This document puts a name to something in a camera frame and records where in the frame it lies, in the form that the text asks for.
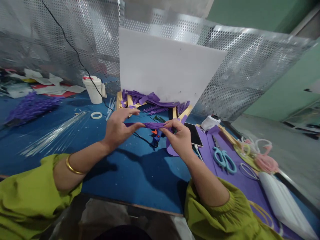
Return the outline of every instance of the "scissors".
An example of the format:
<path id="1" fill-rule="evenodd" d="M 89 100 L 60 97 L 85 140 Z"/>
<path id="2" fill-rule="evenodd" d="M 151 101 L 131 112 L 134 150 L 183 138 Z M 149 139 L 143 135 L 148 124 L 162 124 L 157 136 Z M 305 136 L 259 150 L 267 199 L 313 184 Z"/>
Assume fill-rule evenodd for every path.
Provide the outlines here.
<path id="1" fill-rule="evenodd" d="M 234 161 L 227 155 L 227 151 L 222 150 L 220 148 L 220 145 L 217 141 L 217 139 L 212 135 L 214 144 L 216 145 L 212 149 L 215 151 L 212 156 L 214 161 L 223 168 L 226 169 L 226 171 L 230 174 L 235 174 L 237 172 L 237 167 Z"/>

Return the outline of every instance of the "gold bangle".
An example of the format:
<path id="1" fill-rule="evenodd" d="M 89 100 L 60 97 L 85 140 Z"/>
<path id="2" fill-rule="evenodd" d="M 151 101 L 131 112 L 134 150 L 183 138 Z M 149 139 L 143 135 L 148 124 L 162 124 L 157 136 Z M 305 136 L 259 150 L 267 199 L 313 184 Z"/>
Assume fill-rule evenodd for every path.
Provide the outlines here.
<path id="1" fill-rule="evenodd" d="M 85 174 L 85 173 L 82 173 L 82 172 L 77 172 L 76 170 L 74 170 L 71 166 L 70 166 L 70 163 L 69 163 L 69 158 L 70 156 L 72 155 L 70 154 L 68 157 L 67 157 L 67 160 L 66 160 L 66 165 L 67 167 L 69 168 L 69 170 L 73 173 L 76 173 L 76 174 Z"/>

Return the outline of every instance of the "green sleeve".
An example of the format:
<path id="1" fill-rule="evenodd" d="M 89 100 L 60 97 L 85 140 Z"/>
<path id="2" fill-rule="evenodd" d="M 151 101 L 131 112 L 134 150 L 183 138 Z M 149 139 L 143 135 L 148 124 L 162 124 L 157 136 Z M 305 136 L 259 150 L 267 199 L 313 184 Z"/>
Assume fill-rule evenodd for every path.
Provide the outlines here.
<path id="1" fill-rule="evenodd" d="M 267 225 L 258 221 L 245 195 L 231 183 L 218 178 L 230 193 L 229 201 L 220 207 L 204 204 L 190 180 L 187 188 L 185 217 L 198 239 L 282 239 Z"/>
<path id="2" fill-rule="evenodd" d="M 56 189 L 53 167 L 66 156 L 47 156 L 41 160 L 40 167 L 0 182 L 0 239 L 37 237 L 80 193 L 82 183 L 69 193 Z"/>

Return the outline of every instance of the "white board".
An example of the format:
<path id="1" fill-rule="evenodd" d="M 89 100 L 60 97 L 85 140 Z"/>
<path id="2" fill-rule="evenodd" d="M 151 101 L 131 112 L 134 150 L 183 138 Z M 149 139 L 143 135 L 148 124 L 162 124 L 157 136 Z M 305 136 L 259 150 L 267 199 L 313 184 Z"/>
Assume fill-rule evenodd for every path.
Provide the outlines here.
<path id="1" fill-rule="evenodd" d="M 119 28 L 120 84 L 161 102 L 194 106 L 227 55 L 226 51 Z"/>

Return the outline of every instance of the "phone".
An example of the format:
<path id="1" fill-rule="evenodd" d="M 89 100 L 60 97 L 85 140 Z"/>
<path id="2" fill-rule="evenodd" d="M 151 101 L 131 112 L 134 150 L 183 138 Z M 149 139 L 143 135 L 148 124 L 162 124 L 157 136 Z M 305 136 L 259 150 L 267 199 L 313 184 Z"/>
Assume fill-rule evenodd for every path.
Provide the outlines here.
<path id="1" fill-rule="evenodd" d="M 190 123 L 185 123 L 184 124 L 187 128 L 189 128 L 191 132 L 191 143 L 194 145 L 197 145 L 199 147 L 203 147 L 203 144 L 201 142 L 201 139 L 199 137 L 196 125 L 190 124 Z"/>

